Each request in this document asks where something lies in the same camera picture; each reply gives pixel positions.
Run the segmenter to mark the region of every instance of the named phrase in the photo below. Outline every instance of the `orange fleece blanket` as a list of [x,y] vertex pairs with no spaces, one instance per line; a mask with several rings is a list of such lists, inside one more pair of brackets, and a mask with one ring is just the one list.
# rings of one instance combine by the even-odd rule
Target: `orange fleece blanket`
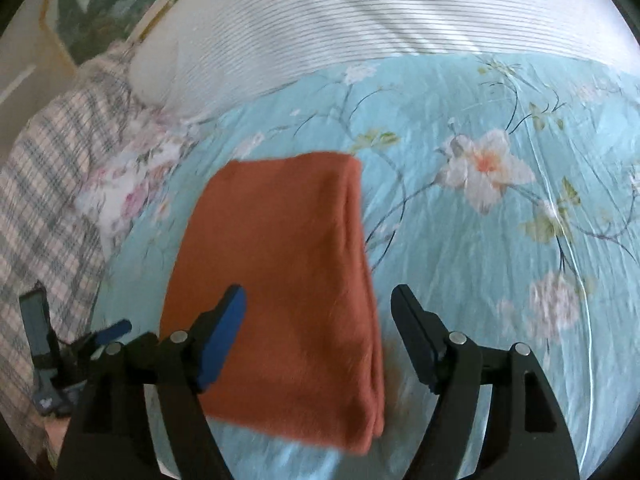
[[382,344],[360,221],[360,163],[318,152],[230,162],[207,184],[169,281],[162,336],[225,289],[247,311],[207,415],[365,454],[384,425]]

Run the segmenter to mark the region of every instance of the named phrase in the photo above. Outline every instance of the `bed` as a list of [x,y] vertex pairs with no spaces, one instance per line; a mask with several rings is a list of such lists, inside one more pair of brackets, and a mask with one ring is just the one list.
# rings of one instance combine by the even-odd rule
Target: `bed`
[[[212,420],[232,473],[402,477],[436,400],[390,318],[390,292],[407,283],[479,344],[532,346],[588,478],[640,391],[638,75],[640,48],[610,0],[180,0],[129,80],[201,137],[109,261],[92,327],[127,317],[130,338],[158,330],[190,213],[229,160],[350,152],[363,163],[385,433],[355,458]],[[152,389],[148,410],[175,472]]]

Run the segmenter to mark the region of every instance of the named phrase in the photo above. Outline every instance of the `white striped fabric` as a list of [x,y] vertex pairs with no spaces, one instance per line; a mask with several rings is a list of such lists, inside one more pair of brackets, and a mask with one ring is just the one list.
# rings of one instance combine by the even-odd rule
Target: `white striped fabric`
[[547,52],[640,74],[610,0],[180,0],[130,80],[148,104],[202,120],[336,62],[437,52]]

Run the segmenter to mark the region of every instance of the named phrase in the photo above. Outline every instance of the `checkered cloth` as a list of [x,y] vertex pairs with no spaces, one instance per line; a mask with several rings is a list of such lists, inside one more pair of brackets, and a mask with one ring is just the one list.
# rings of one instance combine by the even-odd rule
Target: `checkered cloth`
[[91,168],[127,140],[139,108],[127,83],[131,55],[121,45],[82,67],[76,88],[29,121],[0,170],[0,411],[32,458],[45,432],[30,402],[18,296],[40,281],[59,338],[87,328],[104,259],[96,228],[73,200]]

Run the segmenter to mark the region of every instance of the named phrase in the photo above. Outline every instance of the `flower with orange center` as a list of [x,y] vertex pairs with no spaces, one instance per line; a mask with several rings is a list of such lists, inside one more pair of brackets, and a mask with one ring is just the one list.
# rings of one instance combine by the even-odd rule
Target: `flower with orange center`
[[478,140],[464,135],[450,137],[443,152],[448,161],[440,168],[436,184],[464,189],[471,207],[481,214],[487,214],[500,202],[507,186],[536,179],[524,161],[511,155],[509,136],[504,130],[491,130]]

